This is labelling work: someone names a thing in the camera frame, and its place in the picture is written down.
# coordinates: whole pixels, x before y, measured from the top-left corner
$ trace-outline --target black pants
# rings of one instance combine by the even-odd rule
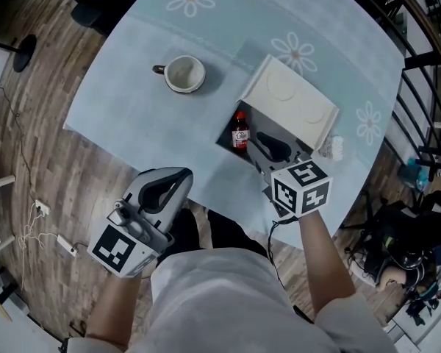
[[[267,257],[263,246],[250,239],[239,224],[211,210],[208,212],[207,217],[211,224],[212,246],[215,249],[238,247]],[[170,255],[201,249],[199,246],[198,226],[193,213],[189,209],[181,210],[173,221],[170,234],[175,238],[175,243],[168,247],[163,255],[159,257],[159,264]]]

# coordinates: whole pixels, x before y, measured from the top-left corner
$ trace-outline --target power outlet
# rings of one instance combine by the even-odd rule
[[[38,199],[36,199],[36,208],[39,209],[44,215],[49,215],[51,212],[51,208]]]

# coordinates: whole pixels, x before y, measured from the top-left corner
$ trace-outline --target coffee cup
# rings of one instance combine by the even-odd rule
[[[183,55],[167,65],[154,65],[152,71],[165,77],[168,87],[177,93],[192,93],[198,90],[206,78],[206,68],[199,59]]]

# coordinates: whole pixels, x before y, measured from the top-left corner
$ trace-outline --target small red bottle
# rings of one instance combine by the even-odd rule
[[[250,128],[245,121],[246,114],[244,111],[237,111],[232,124],[232,146],[234,151],[239,154],[246,153],[247,140],[250,138]]]

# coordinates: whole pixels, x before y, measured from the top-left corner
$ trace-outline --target mug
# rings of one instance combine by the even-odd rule
[[[152,71],[165,76],[168,87],[177,93],[192,93],[203,85],[206,69],[199,59],[183,55],[167,65],[154,65]]]

